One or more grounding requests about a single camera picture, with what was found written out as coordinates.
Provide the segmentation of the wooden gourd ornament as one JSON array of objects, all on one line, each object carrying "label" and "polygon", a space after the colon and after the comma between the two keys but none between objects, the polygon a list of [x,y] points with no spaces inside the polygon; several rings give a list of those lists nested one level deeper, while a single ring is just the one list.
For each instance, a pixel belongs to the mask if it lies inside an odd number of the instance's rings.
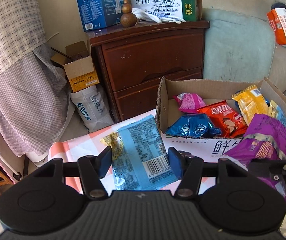
[{"label": "wooden gourd ornament", "polygon": [[132,13],[132,6],[128,3],[128,0],[123,0],[121,24],[125,28],[137,24],[137,17]]}]

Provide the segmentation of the orange white shopping bag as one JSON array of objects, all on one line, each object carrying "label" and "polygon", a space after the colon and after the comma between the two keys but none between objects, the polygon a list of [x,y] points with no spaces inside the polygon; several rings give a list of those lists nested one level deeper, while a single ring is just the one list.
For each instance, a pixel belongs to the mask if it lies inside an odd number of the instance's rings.
[{"label": "orange white shopping bag", "polygon": [[277,44],[286,48],[286,9],[272,9],[267,13],[267,17],[274,31]]}]

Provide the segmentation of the purple snack bag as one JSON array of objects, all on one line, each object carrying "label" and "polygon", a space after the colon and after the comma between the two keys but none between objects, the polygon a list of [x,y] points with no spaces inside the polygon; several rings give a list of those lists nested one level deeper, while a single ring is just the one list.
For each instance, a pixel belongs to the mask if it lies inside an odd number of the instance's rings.
[{"label": "purple snack bag", "polygon": [[242,140],[224,155],[247,171],[254,159],[286,161],[286,126],[276,118],[255,114]]}]

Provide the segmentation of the red snack bag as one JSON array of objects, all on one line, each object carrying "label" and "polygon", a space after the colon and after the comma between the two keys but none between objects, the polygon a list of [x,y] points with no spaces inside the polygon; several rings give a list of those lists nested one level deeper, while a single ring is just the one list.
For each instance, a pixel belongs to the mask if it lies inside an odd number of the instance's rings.
[{"label": "red snack bag", "polygon": [[197,113],[206,114],[213,124],[221,129],[221,137],[242,136],[248,127],[243,116],[230,107],[226,100],[202,107],[197,110]]}]

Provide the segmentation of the dark blue snack bag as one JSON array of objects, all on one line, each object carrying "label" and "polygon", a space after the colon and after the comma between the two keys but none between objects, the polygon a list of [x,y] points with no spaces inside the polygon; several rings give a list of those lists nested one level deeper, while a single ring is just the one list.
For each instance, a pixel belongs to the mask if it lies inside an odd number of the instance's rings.
[{"label": "dark blue snack bag", "polygon": [[216,127],[206,114],[182,115],[165,132],[172,137],[185,138],[213,138],[222,135],[221,129]]}]

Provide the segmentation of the pink snack bag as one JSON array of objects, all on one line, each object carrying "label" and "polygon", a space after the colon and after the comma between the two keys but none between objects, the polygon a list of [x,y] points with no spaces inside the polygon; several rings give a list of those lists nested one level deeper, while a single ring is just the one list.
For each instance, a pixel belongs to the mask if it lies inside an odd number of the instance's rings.
[{"label": "pink snack bag", "polygon": [[203,99],[195,93],[181,93],[174,95],[173,99],[179,106],[179,111],[183,113],[196,113],[198,109],[205,107]]}]

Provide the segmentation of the cardboard milk tray box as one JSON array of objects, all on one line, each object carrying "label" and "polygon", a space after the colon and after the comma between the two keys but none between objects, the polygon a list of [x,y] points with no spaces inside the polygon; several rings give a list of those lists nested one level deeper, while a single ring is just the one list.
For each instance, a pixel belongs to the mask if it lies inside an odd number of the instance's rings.
[{"label": "cardboard milk tray box", "polygon": [[254,159],[286,160],[286,97],[270,80],[171,81],[158,88],[156,122],[174,138],[212,139],[212,157],[248,166]]}]

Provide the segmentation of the yellow snack bag with barcode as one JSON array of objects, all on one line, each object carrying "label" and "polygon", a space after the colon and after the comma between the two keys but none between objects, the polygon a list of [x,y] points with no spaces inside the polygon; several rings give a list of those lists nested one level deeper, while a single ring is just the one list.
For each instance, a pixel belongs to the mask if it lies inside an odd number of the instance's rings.
[{"label": "yellow snack bag with barcode", "polygon": [[269,106],[259,91],[257,85],[249,87],[233,94],[232,100],[236,101],[244,121],[249,126],[255,114],[267,115]]}]

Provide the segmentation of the white blue work gloves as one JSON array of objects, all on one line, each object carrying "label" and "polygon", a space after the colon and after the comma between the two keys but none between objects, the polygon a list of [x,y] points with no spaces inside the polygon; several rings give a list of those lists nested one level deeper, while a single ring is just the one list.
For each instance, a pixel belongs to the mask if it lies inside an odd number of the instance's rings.
[{"label": "white blue work gloves", "polygon": [[132,13],[136,16],[138,21],[147,21],[147,22],[155,22],[155,23],[185,23],[186,21],[183,18],[179,18],[176,16],[166,16],[164,14],[159,14],[157,12],[152,11],[144,11],[142,9],[133,8]]}]

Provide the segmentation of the small open cardboard box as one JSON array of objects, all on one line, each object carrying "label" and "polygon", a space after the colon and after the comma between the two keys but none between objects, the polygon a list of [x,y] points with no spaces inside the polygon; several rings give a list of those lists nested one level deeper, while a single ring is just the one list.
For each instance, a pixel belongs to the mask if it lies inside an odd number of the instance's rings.
[{"label": "small open cardboard box", "polygon": [[84,41],[65,47],[66,53],[54,50],[51,61],[62,67],[70,83],[72,92],[79,92],[99,84],[99,78],[91,57],[90,46]]}]

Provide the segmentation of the white plastic bag blue text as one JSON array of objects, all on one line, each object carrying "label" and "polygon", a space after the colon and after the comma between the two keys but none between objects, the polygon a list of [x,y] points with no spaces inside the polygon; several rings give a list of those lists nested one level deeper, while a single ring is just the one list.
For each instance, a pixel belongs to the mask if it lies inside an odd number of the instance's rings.
[{"label": "white plastic bag blue text", "polygon": [[112,125],[108,104],[96,85],[71,93],[71,100],[90,133]]}]

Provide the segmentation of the light blue snack bag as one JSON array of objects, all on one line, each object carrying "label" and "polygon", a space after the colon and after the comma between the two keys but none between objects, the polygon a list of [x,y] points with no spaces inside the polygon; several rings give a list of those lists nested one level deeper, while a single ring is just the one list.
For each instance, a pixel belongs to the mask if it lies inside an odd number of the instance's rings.
[{"label": "light blue snack bag", "polygon": [[116,190],[159,190],[177,181],[154,116],[123,126],[100,142],[111,147]]}]

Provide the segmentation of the pale green sofa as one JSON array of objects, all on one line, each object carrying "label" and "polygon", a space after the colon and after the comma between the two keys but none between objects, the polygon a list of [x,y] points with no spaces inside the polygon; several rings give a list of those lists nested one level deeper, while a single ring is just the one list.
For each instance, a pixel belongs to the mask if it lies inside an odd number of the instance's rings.
[{"label": "pale green sofa", "polygon": [[276,43],[267,22],[218,9],[204,9],[203,19],[210,22],[205,32],[205,79],[255,82],[267,77],[286,90],[286,48]]}]

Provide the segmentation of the blue carton box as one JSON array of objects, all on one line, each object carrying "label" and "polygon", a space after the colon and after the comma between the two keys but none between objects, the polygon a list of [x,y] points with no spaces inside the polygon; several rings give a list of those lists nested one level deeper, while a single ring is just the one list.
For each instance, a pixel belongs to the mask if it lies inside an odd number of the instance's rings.
[{"label": "blue carton box", "polygon": [[110,27],[121,22],[124,0],[77,0],[84,31]]}]

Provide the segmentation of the checkered fabric cover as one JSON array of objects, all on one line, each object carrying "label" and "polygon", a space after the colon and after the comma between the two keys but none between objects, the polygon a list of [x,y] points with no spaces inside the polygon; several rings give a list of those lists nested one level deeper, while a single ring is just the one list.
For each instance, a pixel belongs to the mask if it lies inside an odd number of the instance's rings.
[{"label": "checkered fabric cover", "polygon": [[44,159],[74,107],[54,66],[38,0],[0,0],[0,133],[18,157]]}]

